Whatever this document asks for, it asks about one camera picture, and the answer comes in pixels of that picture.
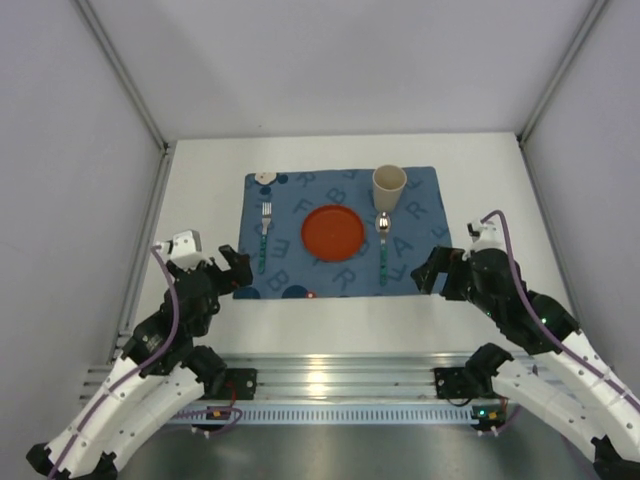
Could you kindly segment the metal spoon green handle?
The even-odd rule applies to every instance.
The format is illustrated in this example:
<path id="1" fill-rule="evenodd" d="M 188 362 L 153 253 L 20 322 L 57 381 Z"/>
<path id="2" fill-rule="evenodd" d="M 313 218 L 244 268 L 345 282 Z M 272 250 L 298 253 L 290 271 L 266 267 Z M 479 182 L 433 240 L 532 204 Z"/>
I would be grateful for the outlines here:
<path id="1" fill-rule="evenodd" d="M 388 212 L 379 212 L 376 217 L 376 231 L 380 241 L 379 282 L 381 286 L 387 284 L 388 278 L 388 248 L 387 237 L 391 230 L 391 218 Z"/>

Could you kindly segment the red plastic plate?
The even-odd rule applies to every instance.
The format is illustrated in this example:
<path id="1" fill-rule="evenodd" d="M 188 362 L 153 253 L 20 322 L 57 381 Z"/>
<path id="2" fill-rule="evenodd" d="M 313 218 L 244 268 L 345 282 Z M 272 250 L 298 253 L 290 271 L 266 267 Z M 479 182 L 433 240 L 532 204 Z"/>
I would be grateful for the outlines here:
<path id="1" fill-rule="evenodd" d="M 316 259 L 337 263 L 349 260 L 364 245 L 366 232 L 351 208 L 329 204 L 311 211 L 301 226 L 305 249 Z"/>

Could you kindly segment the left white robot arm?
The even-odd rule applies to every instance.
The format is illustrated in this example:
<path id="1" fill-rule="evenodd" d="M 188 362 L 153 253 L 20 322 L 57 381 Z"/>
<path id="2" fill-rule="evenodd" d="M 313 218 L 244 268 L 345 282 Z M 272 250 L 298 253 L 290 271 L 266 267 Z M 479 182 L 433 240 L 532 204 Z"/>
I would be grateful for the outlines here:
<path id="1" fill-rule="evenodd" d="M 48 479 L 114 479 L 132 454 L 190 403 L 215 395 L 227 365 L 205 336 L 219 299 L 253 282 L 250 257 L 219 249 L 227 269 L 194 241 L 154 245 L 151 255 L 168 289 L 158 310 L 139 323 L 99 389 L 54 439 L 30 448 L 27 462 Z"/>

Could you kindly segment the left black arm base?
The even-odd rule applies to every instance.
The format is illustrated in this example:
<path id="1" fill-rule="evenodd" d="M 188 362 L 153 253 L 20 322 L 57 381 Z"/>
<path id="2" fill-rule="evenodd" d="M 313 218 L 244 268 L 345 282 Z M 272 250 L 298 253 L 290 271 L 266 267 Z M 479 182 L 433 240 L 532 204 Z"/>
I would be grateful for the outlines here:
<path id="1" fill-rule="evenodd" d="M 228 368 L 215 390 L 206 392 L 202 400 L 250 401 L 257 389 L 258 371 L 254 368 Z"/>

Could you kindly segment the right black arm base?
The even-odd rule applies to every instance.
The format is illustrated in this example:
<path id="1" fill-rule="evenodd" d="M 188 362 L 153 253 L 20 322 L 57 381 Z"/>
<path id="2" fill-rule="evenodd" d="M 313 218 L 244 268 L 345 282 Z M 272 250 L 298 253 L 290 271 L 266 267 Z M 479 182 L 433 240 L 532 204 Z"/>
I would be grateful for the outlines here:
<path id="1" fill-rule="evenodd" d="M 436 397 L 456 405 L 479 399 L 499 397 L 488 384 L 472 380 L 463 367 L 438 367 L 433 370 Z"/>

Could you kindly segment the blue letter-print cloth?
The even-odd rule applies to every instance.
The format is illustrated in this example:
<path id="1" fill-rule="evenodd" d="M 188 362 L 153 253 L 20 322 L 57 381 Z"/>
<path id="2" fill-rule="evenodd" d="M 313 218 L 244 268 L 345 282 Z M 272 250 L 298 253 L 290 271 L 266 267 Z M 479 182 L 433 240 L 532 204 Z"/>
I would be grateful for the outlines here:
<path id="1" fill-rule="evenodd" d="M 249 173 L 239 250 L 254 280 L 236 300 L 412 296 L 411 273 L 451 234 L 431 166 L 408 167 L 385 239 L 370 169 Z"/>

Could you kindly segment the beige plastic cup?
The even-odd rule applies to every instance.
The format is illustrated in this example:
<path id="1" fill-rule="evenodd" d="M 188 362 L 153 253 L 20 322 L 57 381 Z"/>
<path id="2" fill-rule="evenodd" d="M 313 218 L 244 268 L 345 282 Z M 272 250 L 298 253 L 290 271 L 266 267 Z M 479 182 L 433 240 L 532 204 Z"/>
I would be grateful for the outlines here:
<path id="1" fill-rule="evenodd" d="M 373 202 L 377 212 L 392 212 L 407 183 L 406 172 L 396 165 L 383 165 L 372 174 Z"/>

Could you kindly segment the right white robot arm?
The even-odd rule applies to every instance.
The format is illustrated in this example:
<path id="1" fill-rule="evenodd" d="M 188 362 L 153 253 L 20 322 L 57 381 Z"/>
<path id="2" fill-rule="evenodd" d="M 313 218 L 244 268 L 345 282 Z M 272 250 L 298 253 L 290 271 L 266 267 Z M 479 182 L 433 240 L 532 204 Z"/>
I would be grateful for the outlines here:
<path id="1" fill-rule="evenodd" d="M 437 246 L 411 273 L 426 295 L 439 275 L 445 300 L 474 305 L 555 379 L 545 380 L 487 343 L 462 370 L 474 397 L 515 401 L 570 441 L 601 479 L 638 478 L 639 399 L 604 365 L 568 311 L 527 289 L 518 264 L 500 249 L 466 253 Z"/>

